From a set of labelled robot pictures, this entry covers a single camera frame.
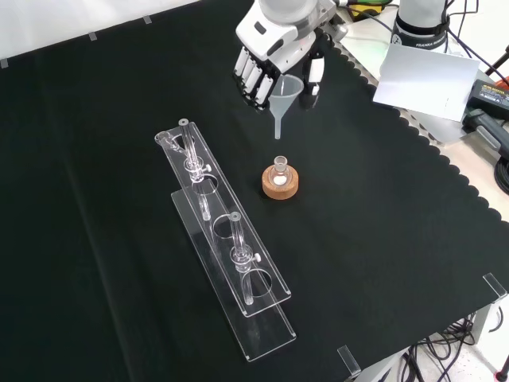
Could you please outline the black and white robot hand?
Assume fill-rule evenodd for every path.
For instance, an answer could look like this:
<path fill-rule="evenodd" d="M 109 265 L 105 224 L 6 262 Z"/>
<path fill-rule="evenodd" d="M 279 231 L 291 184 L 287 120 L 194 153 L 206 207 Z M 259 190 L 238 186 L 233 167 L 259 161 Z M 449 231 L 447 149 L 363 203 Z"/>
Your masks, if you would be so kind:
<path fill-rule="evenodd" d="M 233 76 L 247 104 L 262 111 L 276 83 L 302 65 L 301 108 L 315 106 L 325 54 L 337 35 L 338 1 L 255 1 L 235 33 L 242 43 Z"/>

